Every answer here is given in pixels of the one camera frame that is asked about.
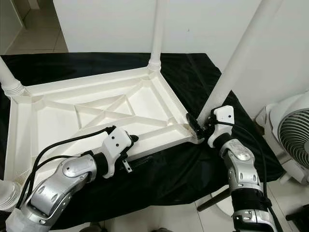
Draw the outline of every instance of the electric fan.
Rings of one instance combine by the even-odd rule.
[[[309,182],[309,91],[264,107],[256,118],[264,138],[286,171],[301,184]]]

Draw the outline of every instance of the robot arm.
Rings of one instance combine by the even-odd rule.
[[[223,106],[215,109],[212,118],[233,124],[233,107]],[[231,125],[215,124],[208,144],[220,150],[219,155],[224,159],[228,169],[234,227],[236,231],[277,232],[254,167],[254,155],[238,139],[233,139],[231,133]]]
[[[73,194],[97,176],[112,177],[118,159],[122,160],[128,172],[132,171],[126,161],[126,152],[137,140],[137,136],[113,127],[96,154],[89,151],[81,157],[62,161],[55,173],[35,188],[21,209],[14,209],[6,220],[7,232],[49,231]]]

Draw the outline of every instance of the black tablecloth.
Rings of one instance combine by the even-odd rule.
[[[67,53],[2,56],[23,85],[109,73],[144,67],[149,54]],[[162,74],[188,112],[197,117],[221,73],[206,54],[162,54]],[[263,137],[256,131],[237,97],[231,92],[225,104],[234,106],[235,123],[251,132],[267,156],[267,180],[276,180],[282,167]],[[1,93],[0,129],[5,151],[9,100]],[[255,154],[261,180],[262,159],[254,141],[237,128],[233,135]],[[218,152],[204,142],[184,143],[131,163],[134,171],[115,172],[113,178],[97,178],[76,193],[54,229],[89,221],[102,221],[149,205],[191,203],[227,183],[227,173]]]

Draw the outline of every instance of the floor tile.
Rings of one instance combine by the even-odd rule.
[[[297,232],[298,230],[296,230],[296,231],[293,230],[291,228],[291,226],[289,225],[289,223],[287,222],[287,220],[285,219],[285,215],[281,211],[281,209],[280,209],[275,197],[273,196],[272,192],[270,191],[269,187],[267,187],[267,194],[268,194],[268,198],[270,199],[270,201],[272,203],[272,209],[274,210],[283,231],[284,232]]]
[[[26,28],[60,28],[56,12],[53,10],[30,10],[24,19]]]
[[[201,205],[211,198],[210,195],[197,200],[196,206]],[[217,205],[199,212],[199,217],[202,222],[204,232],[226,232],[234,231],[233,220],[230,216],[223,213]]]
[[[228,185],[224,185],[219,190],[211,193],[211,196],[212,197],[217,196],[219,193],[223,192],[227,188],[229,188],[229,186]],[[227,214],[229,216],[232,216],[233,213],[234,213],[231,196],[229,196],[229,197],[223,199],[222,201],[218,202],[217,206],[219,207],[219,209],[221,209],[225,214]]]
[[[203,232],[195,204],[150,206],[105,221],[111,232],[151,232],[161,227],[173,232]]]
[[[23,30],[12,45],[12,49],[54,49],[59,29]]]
[[[299,232],[298,228],[292,221],[288,221],[290,227],[292,228],[292,232]]]
[[[53,53],[53,49],[9,49],[6,55]]]
[[[68,53],[69,51],[67,49],[57,49],[54,50],[54,53]]]
[[[66,230],[55,230],[55,231],[52,231],[52,232],[78,232],[81,229],[83,229],[83,228],[85,228],[85,227],[87,227],[89,225],[90,225],[90,223],[84,223],[82,225],[74,226],[74,227],[66,229]]]
[[[62,31],[60,31],[55,45],[55,50],[68,50]]]
[[[309,186],[303,186],[290,179],[285,184],[279,181],[269,182],[268,187],[285,215],[309,204]]]

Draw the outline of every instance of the tiled floor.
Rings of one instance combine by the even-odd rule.
[[[297,232],[285,215],[309,203],[309,187],[293,180],[282,185],[279,181],[268,184],[268,197],[284,232]],[[173,232],[229,232],[234,231],[231,217],[216,205],[198,212],[196,207],[210,199],[206,196],[195,203],[177,206],[150,206],[146,209],[105,221],[109,232],[150,232],[165,227]]]
[[[68,52],[52,1],[44,1],[40,10],[30,10],[7,55]]]

